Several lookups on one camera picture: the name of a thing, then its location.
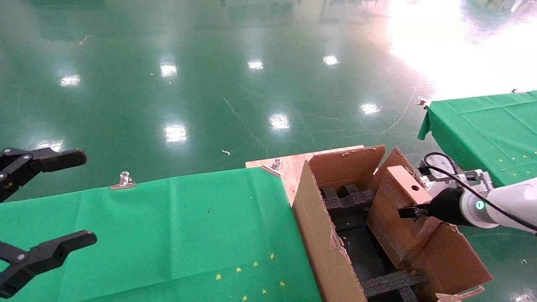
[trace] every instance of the floor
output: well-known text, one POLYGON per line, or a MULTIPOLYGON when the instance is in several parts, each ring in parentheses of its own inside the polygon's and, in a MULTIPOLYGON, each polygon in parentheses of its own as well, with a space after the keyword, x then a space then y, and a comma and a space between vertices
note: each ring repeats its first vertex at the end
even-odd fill
MULTIPOLYGON (((418 96, 537 88, 536 16, 528 0, 2 1, 2 146, 89 158, 13 199, 353 145, 417 164, 439 150, 416 139, 418 96)), ((469 232, 496 278, 472 300, 535 301, 535 271, 513 269, 526 237, 469 232)))

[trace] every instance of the cardboard box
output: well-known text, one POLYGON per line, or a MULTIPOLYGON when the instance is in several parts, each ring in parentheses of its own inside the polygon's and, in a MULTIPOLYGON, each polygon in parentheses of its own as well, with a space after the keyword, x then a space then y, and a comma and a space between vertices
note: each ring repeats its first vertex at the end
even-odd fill
POLYGON ((455 226, 434 218, 413 222, 394 216, 398 205, 431 197, 397 148, 377 170, 383 157, 384 146, 367 147, 315 155, 302 169, 293 212, 323 300, 367 301, 319 190, 350 183, 377 191, 368 224, 394 266, 425 272, 430 281, 416 291, 420 300, 457 301, 483 291, 480 286, 456 295, 492 278, 455 226))

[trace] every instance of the green tablecloth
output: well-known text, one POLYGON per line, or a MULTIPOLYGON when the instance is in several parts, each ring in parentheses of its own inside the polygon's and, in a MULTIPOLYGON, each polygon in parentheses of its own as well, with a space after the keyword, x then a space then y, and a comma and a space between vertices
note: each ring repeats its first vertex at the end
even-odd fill
POLYGON ((320 302, 281 180, 261 168, 0 205, 0 239, 28 249, 98 237, 11 301, 320 302))
POLYGON ((488 171, 495 186, 537 176, 537 91, 432 102, 418 138, 429 131, 457 164, 488 171))

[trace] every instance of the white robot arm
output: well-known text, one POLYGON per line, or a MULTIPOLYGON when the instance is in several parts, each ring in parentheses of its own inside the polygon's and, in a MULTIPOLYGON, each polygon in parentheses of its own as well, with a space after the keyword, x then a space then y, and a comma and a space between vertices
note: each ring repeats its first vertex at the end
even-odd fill
POLYGON ((422 180, 433 199, 399 209, 402 218, 426 215, 455 225, 502 225, 537 234, 537 178, 494 188, 488 172, 457 172, 452 160, 440 153, 427 155, 420 171, 428 174, 422 180))

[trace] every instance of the wooden board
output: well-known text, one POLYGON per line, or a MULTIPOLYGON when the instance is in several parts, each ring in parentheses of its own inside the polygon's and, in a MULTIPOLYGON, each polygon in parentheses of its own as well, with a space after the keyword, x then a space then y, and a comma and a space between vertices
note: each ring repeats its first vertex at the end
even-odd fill
MULTIPOLYGON (((300 175, 302 174, 304 161, 309 161, 314 155, 317 155, 317 154, 341 152, 341 151, 359 149, 363 147, 364 145, 360 145, 360 146, 324 150, 324 151, 312 152, 312 153, 303 153, 303 154, 290 155, 290 156, 284 156, 284 157, 276 157, 276 158, 281 159, 281 167, 280 167, 281 181, 284 183, 284 188, 285 188, 285 192, 287 193, 287 198, 289 199, 289 203, 293 205, 293 201, 295 200, 296 190, 299 187, 300 175)), ((267 165, 270 167, 276 158, 246 162, 246 167, 254 168, 254 167, 261 167, 262 165, 267 165)))

